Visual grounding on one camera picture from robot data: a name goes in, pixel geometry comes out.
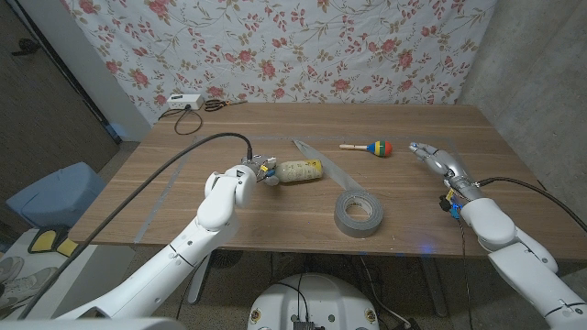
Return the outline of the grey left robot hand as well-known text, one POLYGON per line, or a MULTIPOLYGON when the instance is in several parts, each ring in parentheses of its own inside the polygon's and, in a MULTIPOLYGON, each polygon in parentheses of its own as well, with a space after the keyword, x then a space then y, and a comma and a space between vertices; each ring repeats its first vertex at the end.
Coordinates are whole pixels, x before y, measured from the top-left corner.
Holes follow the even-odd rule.
POLYGON ((275 186, 280 183, 276 176, 277 160, 275 157, 253 155, 251 159, 243 157, 241 163, 256 173, 257 182, 264 182, 269 186, 275 186))

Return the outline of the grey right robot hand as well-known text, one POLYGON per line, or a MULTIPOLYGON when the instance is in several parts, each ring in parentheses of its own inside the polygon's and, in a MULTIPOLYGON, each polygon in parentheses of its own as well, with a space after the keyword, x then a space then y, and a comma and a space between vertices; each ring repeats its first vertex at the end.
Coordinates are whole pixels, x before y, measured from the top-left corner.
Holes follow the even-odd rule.
POLYGON ((481 189, 474 183, 463 166, 446 150, 425 143, 411 142, 409 149, 429 169, 443 178, 447 187, 471 202, 483 197, 481 189))

